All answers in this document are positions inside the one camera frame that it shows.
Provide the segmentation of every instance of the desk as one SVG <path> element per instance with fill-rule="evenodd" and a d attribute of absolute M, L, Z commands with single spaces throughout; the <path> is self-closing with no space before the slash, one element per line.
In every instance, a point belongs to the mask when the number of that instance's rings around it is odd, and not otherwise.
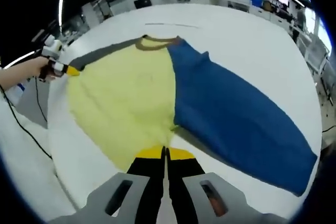
<path fill-rule="evenodd" d="M 98 48 L 149 34 L 186 39 L 212 61 L 241 76 L 272 99 L 301 130 L 313 152 L 321 148 L 319 100 L 310 71 L 288 34 L 269 21 L 212 5 L 172 4 L 133 10 L 107 19 L 76 40 L 60 57 L 64 63 Z M 49 94 L 49 141 L 57 174 L 83 207 L 88 194 L 118 170 L 75 123 L 69 112 L 67 77 L 52 82 Z M 175 136 L 172 146 L 192 152 L 206 172 L 216 172 L 246 195 L 261 212 L 291 217 L 301 197 L 263 183 L 218 162 Z M 308 189 L 315 177 L 317 163 Z"/>

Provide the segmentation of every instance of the white table surface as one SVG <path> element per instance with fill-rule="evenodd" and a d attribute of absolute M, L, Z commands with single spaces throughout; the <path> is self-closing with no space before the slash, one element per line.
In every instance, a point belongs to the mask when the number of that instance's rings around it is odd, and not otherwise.
<path fill-rule="evenodd" d="M 66 49 L 60 61 L 69 63 L 90 51 L 144 34 L 157 38 L 179 35 L 199 52 L 209 51 L 212 61 L 253 84 L 283 109 L 312 151 L 320 155 L 320 107 L 307 64 L 284 29 L 252 14 L 196 4 L 134 10 L 114 16 L 84 34 Z M 89 193 L 118 170 L 76 124 L 68 108 L 66 83 L 64 76 L 51 84 L 48 137 L 57 174 L 74 202 L 83 207 Z M 285 218 L 300 208 L 317 170 L 316 163 L 306 192 L 296 197 L 220 163 L 178 136 L 172 146 L 189 150 L 204 171 L 219 174 L 243 191 L 250 206 Z"/>

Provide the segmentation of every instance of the hand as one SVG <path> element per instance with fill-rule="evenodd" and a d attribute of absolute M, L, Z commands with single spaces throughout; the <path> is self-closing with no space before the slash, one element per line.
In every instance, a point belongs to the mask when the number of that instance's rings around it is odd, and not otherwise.
<path fill-rule="evenodd" d="M 29 60 L 29 64 L 30 64 L 30 70 L 31 70 L 31 74 L 33 76 L 39 77 L 40 73 L 41 73 L 41 69 L 48 65 L 49 59 L 39 56 L 35 59 Z M 53 75 L 52 72 L 50 72 L 47 76 L 47 80 L 54 80 L 55 76 Z"/>

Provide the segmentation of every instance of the black cable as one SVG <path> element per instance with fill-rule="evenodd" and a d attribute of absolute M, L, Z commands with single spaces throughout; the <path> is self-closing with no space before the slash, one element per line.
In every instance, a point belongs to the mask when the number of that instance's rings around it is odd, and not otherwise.
<path fill-rule="evenodd" d="M 327 131 L 331 130 L 331 129 L 334 128 L 334 127 L 336 127 L 336 125 L 333 125 L 333 126 L 331 126 L 330 128 L 326 129 L 325 131 L 322 131 L 322 133 L 327 132 Z"/>
<path fill-rule="evenodd" d="M 39 107 L 40 110 L 41 110 L 41 114 L 42 114 L 44 120 L 48 123 L 47 118 L 46 118 L 46 116 L 44 115 L 43 110 L 42 110 L 42 108 L 41 108 L 40 100 L 39 100 L 39 98 L 38 98 L 38 88 L 37 88 L 37 78 L 36 78 L 36 77 L 35 77 L 35 87 L 36 87 L 36 100 L 37 100 L 37 105 L 38 105 L 38 107 Z"/>
<path fill-rule="evenodd" d="M 13 116 L 14 116 L 14 118 L 15 118 L 15 120 L 16 120 L 16 122 L 17 122 L 17 124 L 21 127 L 21 129 L 22 130 L 24 130 L 33 140 L 34 140 L 34 142 L 38 145 L 38 147 L 44 152 L 44 154 L 46 154 L 51 160 L 53 160 L 52 159 L 52 157 L 42 148 L 42 146 L 37 142 L 37 140 L 36 140 L 36 138 L 34 138 L 33 137 L 33 135 L 29 132 L 29 131 L 27 131 L 21 124 L 20 124 L 20 122 L 19 122 L 19 120 L 17 119 L 17 117 L 16 117 L 16 115 L 15 115 L 15 112 L 13 111 L 13 109 L 12 109 L 12 106 L 11 106 L 11 102 L 10 102 L 10 100 L 8 99 L 8 97 L 7 97 L 7 95 L 6 95 L 6 93 L 5 93 L 5 90 L 3 89 L 3 87 L 0 85 L 0 89 L 1 89 L 1 91 L 2 91 L 2 93 L 4 94 L 4 97 L 5 97 L 5 99 L 6 99 L 6 101 L 7 101 L 7 103 L 8 103 L 8 106 L 9 106 L 9 108 L 11 109 L 11 112 L 12 112 L 12 114 L 13 114 Z"/>

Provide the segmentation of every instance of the person's arm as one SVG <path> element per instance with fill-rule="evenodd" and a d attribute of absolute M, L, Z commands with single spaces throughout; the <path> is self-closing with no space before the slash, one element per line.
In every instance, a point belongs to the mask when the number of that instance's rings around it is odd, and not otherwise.
<path fill-rule="evenodd" d="M 28 78 L 39 76 L 41 68 L 47 65 L 48 61 L 45 57 L 38 57 L 8 69 L 2 69 L 0 70 L 0 85 L 6 91 Z"/>

